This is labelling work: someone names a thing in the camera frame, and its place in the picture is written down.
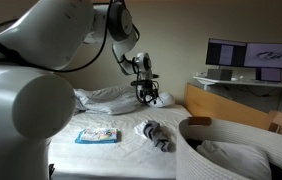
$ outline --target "mattress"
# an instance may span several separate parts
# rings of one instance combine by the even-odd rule
[[[179,122],[191,116],[180,105],[165,108],[142,106],[122,115],[88,114],[73,116],[52,139],[49,163],[58,179],[175,179],[176,132]],[[162,152],[134,130],[145,120],[155,120],[168,135],[171,152]],[[117,143],[76,144],[80,131],[91,128],[118,128]]]

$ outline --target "white robotic arm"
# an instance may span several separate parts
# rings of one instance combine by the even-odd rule
[[[103,8],[111,5],[126,9],[123,1]],[[89,0],[40,0],[0,33],[0,179],[49,179],[51,137],[69,122],[75,106],[71,85],[51,71],[63,71],[82,42],[89,42],[87,35],[100,42],[97,34],[107,27],[104,15],[98,23],[98,8]],[[125,58],[138,37],[128,11],[119,17],[129,26],[108,27],[114,55],[125,74],[137,74],[132,84],[138,97],[155,98],[149,56]],[[124,33],[118,35],[117,29]]]

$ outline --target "white wall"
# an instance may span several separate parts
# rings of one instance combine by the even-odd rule
[[[129,57],[148,52],[153,72],[160,75],[161,91],[172,93],[180,103],[191,77],[211,68],[205,65],[208,38],[282,42],[282,0],[127,1],[127,6],[141,32]],[[81,48],[72,65],[79,65],[89,53],[89,46]],[[254,70],[236,68],[234,74],[253,78]],[[135,78],[120,72],[109,47],[91,67],[63,76],[85,89],[126,84]]]

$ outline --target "white pillow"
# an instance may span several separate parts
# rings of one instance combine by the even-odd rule
[[[149,96],[146,97],[147,101],[149,101],[150,99],[151,97]],[[174,103],[175,103],[175,100],[173,96],[168,92],[163,92],[159,94],[159,97],[157,98],[155,104],[154,104],[154,101],[151,101],[150,103],[148,103],[148,105],[151,107],[165,107],[165,106],[169,106]]]
[[[203,141],[197,152],[211,162],[241,176],[256,180],[271,180],[266,153],[256,147],[216,141]]]
[[[123,114],[141,106],[132,86],[114,86],[95,91],[74,90],[76,109],[88,113]]]

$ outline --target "wooden headboard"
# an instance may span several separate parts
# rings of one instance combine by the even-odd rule
[[[268,129],[267,113],[204,91],[191,84],[185,87],[184,106],[193,116],[208,116]]]

